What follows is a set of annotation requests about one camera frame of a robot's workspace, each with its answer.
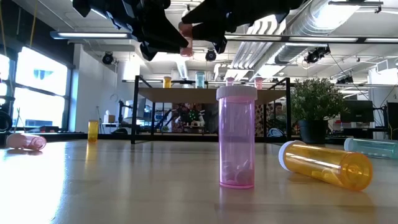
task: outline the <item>yellow pill bottle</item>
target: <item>yellow pill bottle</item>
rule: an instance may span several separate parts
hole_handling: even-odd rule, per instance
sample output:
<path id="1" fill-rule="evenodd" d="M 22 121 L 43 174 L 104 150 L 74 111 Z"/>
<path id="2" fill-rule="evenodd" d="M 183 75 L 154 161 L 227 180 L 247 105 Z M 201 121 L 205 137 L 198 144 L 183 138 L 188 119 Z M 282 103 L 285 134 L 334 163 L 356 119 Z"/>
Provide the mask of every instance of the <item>yellow pill bottle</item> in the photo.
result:
<path id="1" fill-rule="evenodd" d="M 350 190 L 363 190 L 372 180 L 371 161 L 363 154 L 289 141 L 279 150 L 279 163 L 288 171 Z"/>

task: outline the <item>green plant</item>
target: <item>green plant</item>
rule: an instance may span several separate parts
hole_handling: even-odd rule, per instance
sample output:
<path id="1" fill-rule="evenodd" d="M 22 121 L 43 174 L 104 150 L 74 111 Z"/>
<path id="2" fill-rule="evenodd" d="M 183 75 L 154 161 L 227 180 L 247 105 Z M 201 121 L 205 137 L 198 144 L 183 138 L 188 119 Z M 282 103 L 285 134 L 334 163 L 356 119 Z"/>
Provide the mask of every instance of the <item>green plant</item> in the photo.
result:
<path id="1" fill-rule="evenodd" d="M 292 92 L 292 114 L 295 119 L 328 120 L 344 110 L 343 95 L 327 78 L 307 79 L 295 84 Z"/>
<path id="2" fill-rule="evenodd" d="M 162 127 L 162 131 L 163 131 L 163 132 L 169 131 L 169 127 L 168 127 L 168 126 L 163 126 L 163 127 Z"/>

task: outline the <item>wooden table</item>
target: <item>wooden table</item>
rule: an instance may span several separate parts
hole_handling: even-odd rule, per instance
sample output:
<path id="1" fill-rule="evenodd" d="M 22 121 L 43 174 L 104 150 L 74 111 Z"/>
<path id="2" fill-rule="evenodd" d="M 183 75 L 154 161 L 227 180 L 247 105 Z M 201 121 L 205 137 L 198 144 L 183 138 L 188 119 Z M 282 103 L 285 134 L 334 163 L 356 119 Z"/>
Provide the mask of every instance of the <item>wooden table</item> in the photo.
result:
<path id="1" fill-rule="evenodd" d="M 86 141 L 0 149 L 0 223 L 397 223 L 398 161 L 363 192 L 283 170 L 256 144 L 256 186 L 218 185 L 218 144 Z"/>
<path id="2" fill-rule="evenodd" d="M 217 89 L 140 88 L 139 94 L 156 103 L 217 103 Z M 268 104 L 286 95 L 285 90 L 258 90 L 257 105 Z"/>

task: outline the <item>translucent plastic bottle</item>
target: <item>translucent plastic bottle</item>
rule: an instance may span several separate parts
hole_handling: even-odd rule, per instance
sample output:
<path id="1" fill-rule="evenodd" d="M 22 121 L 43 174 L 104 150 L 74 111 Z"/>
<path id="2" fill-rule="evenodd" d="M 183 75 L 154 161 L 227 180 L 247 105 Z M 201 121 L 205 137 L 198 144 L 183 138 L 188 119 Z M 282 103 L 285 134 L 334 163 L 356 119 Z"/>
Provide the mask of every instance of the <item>translucent plastic bottle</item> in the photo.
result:
<path id="1" fill-rule="evenodd" d="M 256 77 L 254 79 L 254 84 L 258 90 L 262 90 L 262 81 L 264 81 L 262 77 Z"/>
<path id="2" fill-rule="evenodd" d="M 89 142 L 96 142 L 98 140 L 98 121 L 91 120 L 88 122 L 88 139 Z"/>
<path id="3" fill-rule="evenodd" d="M 172 77 L 163 77 L 163 88 L 172 87 Z"/>
<path id="4" fill-rule="evenodd" d="M 254 101 L 252 86 L 223 86 L 219 101 L 220 185 L 254 187 Z"/>
<path id="5" fill-rule="evenodd" d="M 7 147 L 14 149 L 41 150 L 46 144 L 45 138 L 33 134 L 12 134 L 7 138 Z"/>
<path id="6" fill-rule="evenodd" d="M 233 77 L 228 77 L 228 78 L 226 79 L 226 86 L 233 86 L 233 85 L 234 85 L 234 81 L 235 81 L 235 78 L 233 78 Z"/>
<path id="7" fill-rule="evenodd" d="M 306 145 L 285 143 L 279 150 L 285 170 L 297 172 L 351 190 L 363 190 L 371 182 L 373 167 L 363 154 Z"/>
<path id="8" fill-rule="evenodd" d="M 205 88 L 205 73 L 204 72 L 197 72 L 197 88 Z"/>
<path id="9" fill-rule="evenodd" d="M 344 150 L 360 152 L 367 156 L 398 159 L 398 141 L 348 138 Z"/>
<path id="10" fill-rule="evenodd" d="M 180 48 L 180 55 L 183 57 L 192 57 L 192 38 L 186 37 L 185 39 L 188 41 L 188 46 Z"/>

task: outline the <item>shelf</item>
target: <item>shelf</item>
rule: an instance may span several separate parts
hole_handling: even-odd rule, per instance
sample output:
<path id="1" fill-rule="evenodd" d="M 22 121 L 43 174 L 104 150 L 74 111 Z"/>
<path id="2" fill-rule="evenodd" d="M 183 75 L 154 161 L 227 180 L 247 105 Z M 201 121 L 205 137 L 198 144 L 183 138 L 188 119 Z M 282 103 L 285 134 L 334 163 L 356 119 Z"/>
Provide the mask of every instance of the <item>shelf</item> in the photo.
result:
<path id="1" fill-rule="evenodd" d="M 156 103 L 217 103 L 217 89 L 140 88 L 138 94 Z M 257 105 L 268 104 L 286 95 L 285 90 L 258 90 Z"/>

